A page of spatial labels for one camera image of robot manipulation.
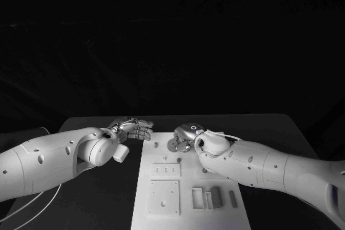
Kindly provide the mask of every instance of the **cable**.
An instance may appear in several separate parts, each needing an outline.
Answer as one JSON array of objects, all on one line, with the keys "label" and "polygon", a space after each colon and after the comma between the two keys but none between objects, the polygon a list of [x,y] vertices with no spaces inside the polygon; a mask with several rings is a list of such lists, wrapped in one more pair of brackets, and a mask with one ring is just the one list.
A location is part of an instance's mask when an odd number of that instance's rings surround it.
[{"label": "cable", "polygon": [[[58,191],[56,191],[56,193],[55,193],[55,195],[53,195],[53,197],[52,197],[51,202],[52,202],[53,199],[55,199],[55,196],[56,196],[56,194],[58,194],[58,192],[59,192],[59,188],[58,188]],[[45,210],[46,207],[49,206],[51,202],[49,202],[48,205],[45,206],[45,208],[42,209],[42,211],[38,213],[38,215],[36,215],[22,226],[19,226],[14,230],[20,229],[20,228],[39,216],[39,214],[43,212],[43,210]]]},{"label": "cable", "polygon": [[211,131],[211,130],[208,130],[208,131],[209,131],[209,132],[212,132],[212,134],[218,134],[218,135],[227,136],[227,137],[230,137],[230,138],[232,138],[232,139],[243,140],[243,139],[237,138],[237,137],[235,137],[235,136],[232,136],[232,135],[219,134],[219,133],[215,133],[215,132],[214,132],[214,131]]},{"label": "cable", "polygon": [[12,213],[4,219],[1,219],[0,222],[3,222],[7,218],[10,218],[25,208],[38,199],[38,197],[42,195],[42,193],[35,197],[35,199],[14,213]]}]

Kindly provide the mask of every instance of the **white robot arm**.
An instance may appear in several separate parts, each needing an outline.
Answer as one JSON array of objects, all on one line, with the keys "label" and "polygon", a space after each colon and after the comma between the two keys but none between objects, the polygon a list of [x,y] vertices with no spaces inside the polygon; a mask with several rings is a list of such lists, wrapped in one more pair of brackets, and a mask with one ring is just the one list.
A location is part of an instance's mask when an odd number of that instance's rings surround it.
[{"label": "white robot arm", "polygon": [[40,193],[103,166],[123,162],[127,138],[150,140],[152,122],[123,117],[108,128],[84,128],[38,137],[0,154],[0,202]]},{"label": "white robot arm", "polygon": [[179,126],[169,141],[172,152],[195,148],[204,170],[240,184],[284,192],[322,211],[345,229],[345,161],[323,161],[222,135],[199,124]]}]

